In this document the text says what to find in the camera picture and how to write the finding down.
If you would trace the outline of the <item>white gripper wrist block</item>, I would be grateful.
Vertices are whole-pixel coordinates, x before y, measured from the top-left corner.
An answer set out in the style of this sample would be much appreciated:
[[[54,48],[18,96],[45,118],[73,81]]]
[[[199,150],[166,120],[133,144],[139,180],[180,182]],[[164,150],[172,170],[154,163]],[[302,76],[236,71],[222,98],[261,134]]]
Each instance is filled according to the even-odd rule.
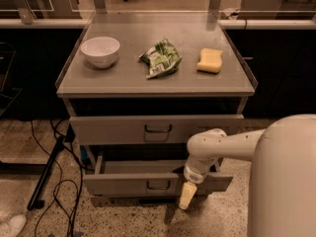
[[[190,156],[184,167],[184,176],[191,183],[201,184],[205,180],[211,166],[211,159]]]

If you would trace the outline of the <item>yellow taped gripper finger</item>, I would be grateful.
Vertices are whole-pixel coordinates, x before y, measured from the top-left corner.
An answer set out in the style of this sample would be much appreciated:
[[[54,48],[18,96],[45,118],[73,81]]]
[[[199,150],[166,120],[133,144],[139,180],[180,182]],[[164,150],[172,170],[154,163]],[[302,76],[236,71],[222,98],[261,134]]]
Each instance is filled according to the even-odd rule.
[[[187,209],[197,191],[197,185],[192,182],[183,183],[182,192],[179,201],[180,209]]]

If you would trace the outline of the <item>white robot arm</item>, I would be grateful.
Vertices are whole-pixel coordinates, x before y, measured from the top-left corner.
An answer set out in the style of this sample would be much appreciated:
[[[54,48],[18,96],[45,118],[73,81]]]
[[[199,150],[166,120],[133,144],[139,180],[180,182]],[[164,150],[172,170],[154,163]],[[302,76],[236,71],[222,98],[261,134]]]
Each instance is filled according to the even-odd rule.
[[[219,158],[252,163],[247,237],[316,237],[316,115],[282,118],[265,129],[226,134],[214,128],[188,143],[180,208]]]

